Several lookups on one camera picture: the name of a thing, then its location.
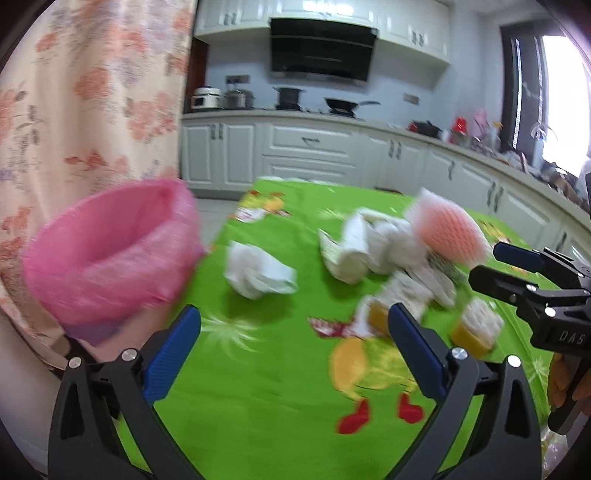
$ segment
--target metal bolt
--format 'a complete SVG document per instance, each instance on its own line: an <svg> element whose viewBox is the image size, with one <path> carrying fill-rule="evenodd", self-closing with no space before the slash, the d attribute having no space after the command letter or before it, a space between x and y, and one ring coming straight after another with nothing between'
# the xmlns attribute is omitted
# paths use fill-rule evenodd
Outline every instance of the metal bolt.
<svg viewBox="0 0 591 480"><path fill-rule="evenodd" d="M75 356L73 358L70 358L70 361L68 362L68 367L70 367L70 368L78 368L81 365L82 365L82 358L80 358L79 356Z"/></svg>
<svg viewBox="0 0 591 480"><path fill-rule="evenodd" d="M121 354L121 358L126 362L131 362L132 360L135 360L137 356L138 351L135 348L128 348L127 350L124 350Z"/></svg>
<svg viewBox="0 0 591 480"><path fill-rule="evenodd" d="M507 363L514 368L519 368L521 366L521 359L517 355L509 355L507 357Z"/></svg>
<svg viewBox="0 0 591 480"><path fill-rule="evenodd" d="M466 352L462 347L454 347L452 348L452 357L456 360L465 360L468 358L468 352Z"/></svg>

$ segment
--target white rice cooker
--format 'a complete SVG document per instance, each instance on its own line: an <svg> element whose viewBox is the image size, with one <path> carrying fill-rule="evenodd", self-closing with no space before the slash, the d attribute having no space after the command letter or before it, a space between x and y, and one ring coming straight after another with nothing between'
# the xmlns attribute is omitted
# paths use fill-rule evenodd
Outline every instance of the white rice cooker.
<svg viewBox="0 0 591 480"><path fill-rule="evenodd" d="M219 88L200 87L191 97L191 110L221 108L222 91Z"/></svg>

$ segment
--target ceiling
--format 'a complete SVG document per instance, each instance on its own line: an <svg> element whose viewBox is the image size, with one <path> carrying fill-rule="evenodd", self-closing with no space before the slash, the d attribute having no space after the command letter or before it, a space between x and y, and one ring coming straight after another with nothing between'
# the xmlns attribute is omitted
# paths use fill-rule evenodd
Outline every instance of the ceiling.
<svg viewBox="0 0 591 480"><path fill-rule="evenodd" d="M535 0L452 0L450 3L463 5L481 14L491 14L511 5L527 2L535 3Z"/></svg>

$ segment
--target pink trash bin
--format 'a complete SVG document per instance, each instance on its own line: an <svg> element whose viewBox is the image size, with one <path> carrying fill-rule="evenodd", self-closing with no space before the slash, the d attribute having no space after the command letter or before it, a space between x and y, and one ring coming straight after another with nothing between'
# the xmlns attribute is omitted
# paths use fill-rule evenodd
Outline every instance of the pink trash bin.
<svg viewBox="0 0 591 480"><path fill-rule="evenodd" d="M203 251L184 183L144 180L88 197L43 227L24 251L24 277L68 335L97 346L146 308L167 312Z"/></svg>

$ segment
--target range hood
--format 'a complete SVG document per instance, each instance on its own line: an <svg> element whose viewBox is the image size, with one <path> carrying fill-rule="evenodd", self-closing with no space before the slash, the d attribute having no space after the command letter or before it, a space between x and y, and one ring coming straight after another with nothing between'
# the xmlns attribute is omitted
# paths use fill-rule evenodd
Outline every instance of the range hood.
<svg viewBox="0 0 591 480"><path fill-rule="evenodd" d="M366 82L374 28L328 20L271 19L271 71Z"/></svg>

